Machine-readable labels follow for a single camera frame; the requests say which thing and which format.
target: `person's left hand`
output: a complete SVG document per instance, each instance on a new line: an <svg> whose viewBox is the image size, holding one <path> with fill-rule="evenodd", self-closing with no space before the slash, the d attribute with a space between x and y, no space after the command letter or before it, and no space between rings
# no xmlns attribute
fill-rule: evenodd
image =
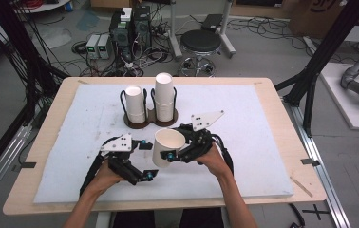
<svg viewBox="0 0 359 228"><path fill-rule="evenodd" d="M119 181L124 181L124 179L108 168L108 160L104 160L99 172L88 185L86 190L88 189L88 191L93 191L94 193L101 195L108 188Z"/></svg>

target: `cardboard box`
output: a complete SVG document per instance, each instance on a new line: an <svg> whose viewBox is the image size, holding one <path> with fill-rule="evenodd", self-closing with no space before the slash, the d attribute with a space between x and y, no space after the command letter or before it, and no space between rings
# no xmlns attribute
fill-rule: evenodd
<svg viewBox="0 0 359 228"><path fill-rule="evenodd" d="M341 1L300 1L290 19L289 29L295 36L324 38L344 6Z"/></svg>
<svg viewBox="0 0 359 228"><path fill-rule="evenodd" d="M136 6L137 0L90 0L91 7L96 8L129 8Z"/></svg>

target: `hand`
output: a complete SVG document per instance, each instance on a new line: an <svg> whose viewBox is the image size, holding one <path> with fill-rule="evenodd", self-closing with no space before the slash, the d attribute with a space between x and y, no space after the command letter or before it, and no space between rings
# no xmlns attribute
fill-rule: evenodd
<svg viewBox="0 0 359 228"><path fill-rule="evenodd" d="M99 169L96 177L91 181L86 190L101 195L112 185L124 181L124 179L118 174L114 173L108 167L108 161L104 160L102 166Z"/></svg>
<svg viewBox="0 0 359 228"><path fill-rule="evenodd" d="M226 164L224 159L221 157L220 152L218 152L216 144L213 142L212 148L210 150L195 159L196 162L201 162L207 166L209 171L216 177L231 174L229 166Z"/></svg>

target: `wooden table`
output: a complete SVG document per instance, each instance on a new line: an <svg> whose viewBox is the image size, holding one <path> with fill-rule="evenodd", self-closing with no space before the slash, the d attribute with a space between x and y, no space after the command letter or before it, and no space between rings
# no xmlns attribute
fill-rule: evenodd
<svg viewBox="0 0 359 228"><path fill-rule="evenodd" d="M81 84L152 85L154 77L143 78L67 78L50 108L43 126L28 154L26 162L36 162L33 169L22 169L4 206L6 215L32 215L70 212L74 203L34 204L47 157L59 129ZM174 78L175 85L246 85L254 86L273 132L280 156L293 183L294 195L288 198L246 199L247 204L322 201L325 190L311 165L302 164L308 155L294 130L274 85L267 78ZM96 203L94 211L170 209L223 206L222 199L159 200Z"/></svg>

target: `person's right hand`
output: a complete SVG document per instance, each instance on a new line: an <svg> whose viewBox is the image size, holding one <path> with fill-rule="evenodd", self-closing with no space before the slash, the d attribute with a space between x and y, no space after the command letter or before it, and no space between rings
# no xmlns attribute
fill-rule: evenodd
<svg viewBox="0 0 359 228"><path fill-rule="evenodd" d="M218 152L216 144L213 142L212 148L204 155L195 159L196 162L201 162L206 165L209 171L216 177L231 174L229 166Z"/></svg>

